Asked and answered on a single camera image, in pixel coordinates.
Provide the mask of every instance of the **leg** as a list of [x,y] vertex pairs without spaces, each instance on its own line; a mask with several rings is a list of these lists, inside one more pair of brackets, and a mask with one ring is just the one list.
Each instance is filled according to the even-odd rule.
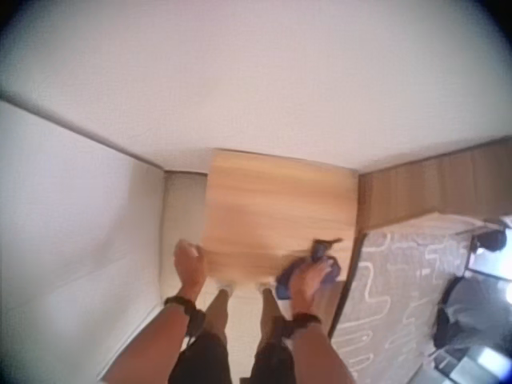
[[217,293],[206,309],[202,332],[180,353],[169,376],[169,383],[231,384],[225,333],[229,298],[227,290]]
[[230,299],[230,294],[227,290],[220,290],[215,296],[214,300],[206,309],[206,320],[204,331],[211,332],[220,337],[225,346],[227,346],[226,339],[226,325],[227,325],[227,302]]
[[282,317],[278,302],[276,302],[275,297],[272,295],[272,290],[270,288],[265,288],[262,291],[262,296],[263,310],[262,319],[260,321],[262,338],[260,339],[257,350],[263,348],[263,346],[272,339],[274,332],[274,320],[275,318]]
[[282,342],[282,320],[278,303],[270,288],[262,291],[262,339],[258,344],[250,373],[250,384],[295,384],[294,358]]

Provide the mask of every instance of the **black shorts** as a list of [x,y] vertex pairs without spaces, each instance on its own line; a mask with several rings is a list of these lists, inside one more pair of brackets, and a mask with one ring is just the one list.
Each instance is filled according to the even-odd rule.
[[[287,346],[269,342],[256,353],[250,384],[295,384],[294,359]],[[231,384],[227,348],[216,334],[201,334],[180,353],[170,384]]]

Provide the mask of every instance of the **patterned rug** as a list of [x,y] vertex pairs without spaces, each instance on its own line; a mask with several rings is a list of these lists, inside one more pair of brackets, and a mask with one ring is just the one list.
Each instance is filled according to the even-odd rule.
[[359,384],[402,384],[432,346],[436,305],[470,236],[369,234],[332,343]]

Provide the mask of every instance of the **black wristband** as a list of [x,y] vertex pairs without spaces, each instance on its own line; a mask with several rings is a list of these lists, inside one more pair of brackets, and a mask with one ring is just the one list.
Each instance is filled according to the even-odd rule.
[[163,303],[164,306],[168,306],[169,304],[178,304],[183,307],[183,312],[189,317],[189,323],[186,327],[186,336],[193,338],[201,332],[206,320],[206,315],[202,310],[198,310],[196,308],[194,302],[182,296],[173,296],[171,298],[166,298]]
[[294,314],[294,317],[291,320],[294,329],[300,330],[301,328],[306,328],[309,324],[322,324],[322,320],[315,314],[305,314],[298,313]]
[[286,322],[283,337],[292,338],[295,332],[307,328],[309,324],[322,324],[322,321],[314,314],[295,314],[291,320]]
[[184,298],[182,296],[172,296],[170,298],[166,298],[163,302],[164,306],[168,306],[169,304],[178,304],[183,307],[183,312],[190,317],[197,310],[194,302],[189,300],[188,298]]

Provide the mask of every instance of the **wooden board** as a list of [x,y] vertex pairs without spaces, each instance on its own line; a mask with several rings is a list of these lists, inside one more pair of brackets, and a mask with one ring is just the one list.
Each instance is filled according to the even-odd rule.
[[320,238],[346,278],[354,242],[358,176],[352,170],[260,154],[217,151],[206,188],[202,245],[209,275],[274,280]]

